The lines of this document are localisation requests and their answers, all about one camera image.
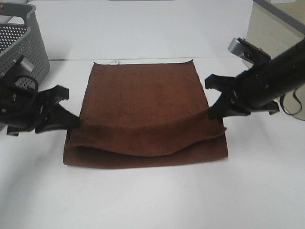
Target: cable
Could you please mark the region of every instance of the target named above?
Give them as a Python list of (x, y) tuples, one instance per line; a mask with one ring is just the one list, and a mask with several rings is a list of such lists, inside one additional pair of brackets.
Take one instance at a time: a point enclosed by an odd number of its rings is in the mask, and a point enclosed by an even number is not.
[(281, 98), (280, 98), (280, 105), (281, 105), (281, 108), (282, 108), (282, 110), (284, 111), (284, 113), (285, 113), (286, 115), (291, 115), (291, 116), (297, 115), (297, 114), (299, 114), (299, 113), (302, 111), (302, 109), (303, 109), (303, 105), (302, 105), (301, 101), (300, 101), (299, 98), (296, 96), (296, 91), (297, 91), (297, 89), (295, 89), (294, 92), (293, 92), (293, 98), (300, 104), (300, 108), (299, 108), (299, 110), (298, 110), (297, 112), (295, 112), (295, 113), (290, 113), (289, 111), (286, 111), (286, 109), (284, 108), (284, 99), (285, 99), (286, 94), (282, 95)]
[(14, 117), (14, 116), (17, 116), (17, 115), (21, 115), (24, 111), (26, 111), (30, 106), (33, 105), (35, 99), (36, 99), (36, 96), (38, 94), (38, 82), (35, 78), (31, 77), (31, 76), (27, 76), (27, 75), (20, 75), (20, 76), (17, 76), (16, 77), (16, 81), (18, 81), (20, 78), (26, 78), (26, 79), (29, 79), (31, 81), (34, 82), (35, 86), (34, 86), (34, 93), (33, 93), (33, 96), (29, 102), (29, 104), (27, 104), (24, 108), (22, 108), (20, 111), (17, 111), (15, 113), (12, 113), (12, 114), (6, 114), (6, 115), (0, 115), (0, 119), (3, 119), (3, 118), (10, 118), (10, 117)]

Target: white table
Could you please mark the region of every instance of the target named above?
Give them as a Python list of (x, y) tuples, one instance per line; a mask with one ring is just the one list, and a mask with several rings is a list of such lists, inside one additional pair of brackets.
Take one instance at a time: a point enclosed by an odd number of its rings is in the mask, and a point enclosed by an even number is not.
[(49, 59), (230, 56), (252, 0), (31, 1)]
[[(189, 60), (162, 56), (121, 64)], [(115, 64), (111, 58), (96, 62)], [(234, 56), (195, 58), (194, 63), (203, 85), (211, 73), (235, 76), (245, 69)], [(62, 105), (78, 115), (93, 61), (50, 64), (40, 90), (69, 87), (70, 100)], [(205, 92), (212, 105), (219, 93)], [(224, 125), (228, 159), (123, 170), (65, 166), (65, 131), (17, 138), (2, 131), (0, 228), (304, 228), (304, 122), (283, 113), (256, 113), (225, 118)]]

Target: brown fabric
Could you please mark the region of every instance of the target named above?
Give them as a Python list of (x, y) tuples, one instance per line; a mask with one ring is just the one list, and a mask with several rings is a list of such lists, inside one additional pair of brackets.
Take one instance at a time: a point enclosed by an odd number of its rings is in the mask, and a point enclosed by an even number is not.
[(81, 126), (67, 136), (64, 163), (96, 168), (168, 166), (227, 156), (225, 128), (208, 103), (192, 61), (94, 63)]

